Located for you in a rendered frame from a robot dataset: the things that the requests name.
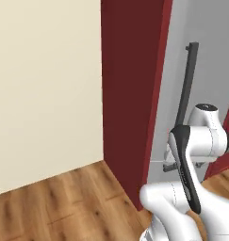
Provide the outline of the grey fridge door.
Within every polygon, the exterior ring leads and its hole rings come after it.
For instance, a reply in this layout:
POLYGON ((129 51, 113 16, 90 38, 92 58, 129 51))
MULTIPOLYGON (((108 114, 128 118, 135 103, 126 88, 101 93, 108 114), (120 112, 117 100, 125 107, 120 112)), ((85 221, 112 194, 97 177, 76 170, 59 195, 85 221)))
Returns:
POLYGON ((173 0, 148 171, 149 183, 177 181, 163 170, 169 131, 174 127, 187 66, 186 47, 199 43, 186 113, 212 104, 223 120, 229 107, 229 0, 173 0))

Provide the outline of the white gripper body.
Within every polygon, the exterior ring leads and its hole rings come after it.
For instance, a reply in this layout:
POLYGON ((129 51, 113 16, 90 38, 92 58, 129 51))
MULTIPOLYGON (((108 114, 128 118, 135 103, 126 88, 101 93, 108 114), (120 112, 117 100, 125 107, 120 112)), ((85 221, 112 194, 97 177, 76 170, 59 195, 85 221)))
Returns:
POLYGON ((175 157, 178 155, 178 151, 175 145, 167 145, 164 162, 166 164, 173 164, 175 162, 175 157))

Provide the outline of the dark red tall cabinet panel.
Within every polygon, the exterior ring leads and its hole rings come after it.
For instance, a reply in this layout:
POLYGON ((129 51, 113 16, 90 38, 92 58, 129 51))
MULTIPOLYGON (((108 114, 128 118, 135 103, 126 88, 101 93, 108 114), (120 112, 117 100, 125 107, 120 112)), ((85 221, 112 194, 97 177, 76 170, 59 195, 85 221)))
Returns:
POLYGON ((104 160, 141 210, 173 0, 101 0, 104 160))

